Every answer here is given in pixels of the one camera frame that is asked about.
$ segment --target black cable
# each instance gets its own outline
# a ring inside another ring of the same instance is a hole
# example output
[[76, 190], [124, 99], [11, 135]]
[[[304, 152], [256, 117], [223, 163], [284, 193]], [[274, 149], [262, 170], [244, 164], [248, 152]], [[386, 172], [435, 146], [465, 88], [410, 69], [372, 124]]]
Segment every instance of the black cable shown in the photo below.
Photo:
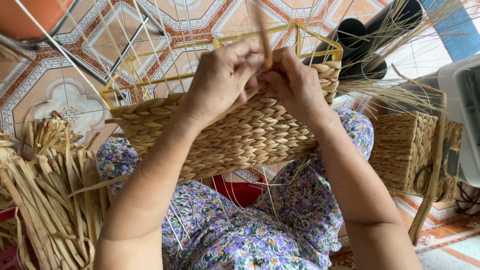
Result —
[[[461, 183], [457, 183], [456, 185], [458, 186], [458, 189], [460, 190], [461, 199], [463, 199], [463, 200], [455, 199], [455, 203], [458, 206], [458, 209], [457, 209], [456, 212], [458, 214], [465, 214], [465, 215], [468, 215], [468, 216], [474, 216], [474, 215], [477, 215], [478, 213], [480, 213], [480, 210], [477, 211], [476, 213], [473, 213], [473, 214], [468, 214], [467, 213], [467, 211], [470, 210], [474, 205], [480, 205], [480, 202], [479, 202], [480, 192], [477, 192], [475, 197], [470, 198], [470, 196], [465, 192], [465, 189], [462, 188]], [[462, 203], [469, 203], [470, 205], [468, 205], [466, 208], [461, 208], [460, 204], [459, 204], [461, 202]]]

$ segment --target blue surface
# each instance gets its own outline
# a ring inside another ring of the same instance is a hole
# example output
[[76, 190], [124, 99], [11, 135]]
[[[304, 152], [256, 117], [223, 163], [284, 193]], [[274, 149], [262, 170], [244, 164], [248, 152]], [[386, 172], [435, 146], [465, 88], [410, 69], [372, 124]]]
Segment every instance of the blue surface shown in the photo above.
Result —
[[[448, 0], [420, 0], [427, 15], [435, 12]], [[458, 2], [455, 12], [434, 25], [453, 61], [470, 57], [480, 51], [480, 35], [467, 11]]]

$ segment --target finished woven basket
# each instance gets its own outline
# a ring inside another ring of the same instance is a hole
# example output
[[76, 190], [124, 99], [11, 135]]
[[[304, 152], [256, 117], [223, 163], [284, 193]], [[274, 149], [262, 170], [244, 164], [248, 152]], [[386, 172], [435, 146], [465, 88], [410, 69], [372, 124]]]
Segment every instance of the finished woven basket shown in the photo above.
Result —
[[[423, 196], [432, 172], [437, 117], [412, 111], [370, 120], [374, 133], [370, 165], [389, 190]], [[462, 128], [454, 121], [445, 123], [439, 201], [455, 199]]]
[[[332, 105], [341, 68], [339, 61], [312, 65], [318, 71], [323, 95]], [[182, 95], [151, 99], [111, 109], [113, 122], [143, 156], [170, 122]], [[264, 97], [264, 89], [224, 118], [205, 128], [193, 143], [179, 182], [226, 172], [301, 159], [316, 147], [313, 133], [292, 118], [281, 102]]]

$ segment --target purple floral fabric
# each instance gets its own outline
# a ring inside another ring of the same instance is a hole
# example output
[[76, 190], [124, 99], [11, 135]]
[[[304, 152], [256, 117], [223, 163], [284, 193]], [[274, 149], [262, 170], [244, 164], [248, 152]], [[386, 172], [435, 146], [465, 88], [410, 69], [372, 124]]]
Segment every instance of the purple floral fabric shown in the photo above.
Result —
[[[363, 115], [336, 109], [367, 159], [373, 128]], [[133, 171], [138, 156], [126, 140], [105, 143], [97, 166], [105, 180]], [[342, 215], [315, 150], [290, 162], [257, 201], [240, 208], [197, 181], [177, 185], [162, 223], [168, 269], [327, 269], [341, 245]], [[121, 184], [111, 187], [118, 191]]]

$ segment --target tiled floor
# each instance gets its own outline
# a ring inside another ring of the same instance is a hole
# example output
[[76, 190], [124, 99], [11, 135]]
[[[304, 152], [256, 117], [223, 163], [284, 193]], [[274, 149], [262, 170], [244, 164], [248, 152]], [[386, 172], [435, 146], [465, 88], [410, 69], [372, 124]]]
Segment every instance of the tiled floor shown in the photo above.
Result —
[[[195, 41], [208, 40], [218, 37], [237, 35], [247, 32], [256, 27], [255, 16], [252, 16], [253, 0], [138, 0], [154, 16], [161, 16], [168, 32], [168, 39], [156, 34], [156, 29], [151, 23], [147, 23], [148, 34], [144, 29], [140, 32], [132, 47], [135, 53], [141, 54], [153, 50], [165, 49], [167, 42], [172, 47], [190, 43], [192, 37]], [[379, 12], [389, 0], [264, 0], [266, 22], [269, 26], [286, 24], [288, 22], [307, 22], [309, 14], [312, 19], [308, 22], [310, 29], [326, 36], [339, 23], [342, 17], [352, 17], [368, 21]], [[106, 72], [97, 59], [110, 69], [126, 45], [142, 18], [136, 11], [132, 0], [113, 0], [113, 6], [108, 0], [97, 0], [96, 6], [101, 10], [107, 27], [101, 22], [96, 8], [90, 0], [79, 0], [73, 11], [76, 23], [67, 21], [55, 37], [75, 55], [93, 67], [99, 74], [106, 76]], [[84, 32], [86, 40], [80, 35]], [[302, 43], [302, 53], [308, 53], [315, 47], [315, 38], [305, 37]], [[294, 33], [279, 32], [272, 36], [272, 44], [279, 48], [282, 45], [294, 44]], [[141, 56], [133, 62], [139, 76], [143, 80], [153, 80], [180, 74], [194, 72], [198, 59], [202, 53], [212, 50], [212, 46], [204, 46], [198, 49], [174, 49], [155, 55]], [[130, 50], [127, 56], [134, 56]], [[42, 101], [46, 105], [36, 107], [27, 120], [33, 118], [48, 117], [52, 110], [59, 111], [73, 123], [73, 129], [84, 135], [80, 143], [84, 143], [100, 133], [93, 148], [99, 147], [117, 128], [115, 124], [104, 124], [111, 117], [106, 104], [96, 94], [103, 86], [89, 75], [86, 78], [93, 84], [94, 89], [61, 55], [51, 48], [42, 45], [39, 51], [26, 51], [42, 66], [37, 67], [26, 60], [16, 62], [13, 58], [0, 59], [0, 80], [10, 83], [0, 83], [0, 125], [1, 128], [15, 134], [18, 141], [19, 131], [25, 114], [32, 106]], [[387, 58], [387, 64], [394, 63], [399, 71], [411, 78], [427, 75], [444, 64], [450, 63], [451, 59], [446, 53], [440, 39], [435, 35], [426, 36], [412, 41], [395, 54]], [[388, 69], [387, 78], [398, 78], [391, 67]], [[118, 85], [127, 85], [138, 81], [130, 68], [126, 68], [117, 79]], [[168, 88], [174, 92], [188, 89], [191, 79], [169, 81], [154, 87], [147, 87], [157, 97], [165, 97]], [[140, 97], [135, 91], [125, 91], [124, 104], [136, 103]], [[354, 105], [350, 99], [336, 100], [335, 106]], [[225, 179], [231, 181], [248, 181], [255, 183], [263, 177], [271, 179], [284, 164], [279, 166], [267, 166], [243, 170], [225, 175]], [[409, 196], [395, 196], [398, 210], [408, 227], [415, 215], [420, 199]], [[430, 211], [430, 216], [425, 222], [426, 230], [436, 228], [455, 216], [454, 205], [435, 204]], [[342, 243], [348, 249], [348, 237], [345, 228], [340, 231]], [[452, 237], [442, 234], [442, 239]], [[437, 239], [430, 237], [426, 241]], [[343, 266], [347, 266], [351, 258], [344, 253]]]

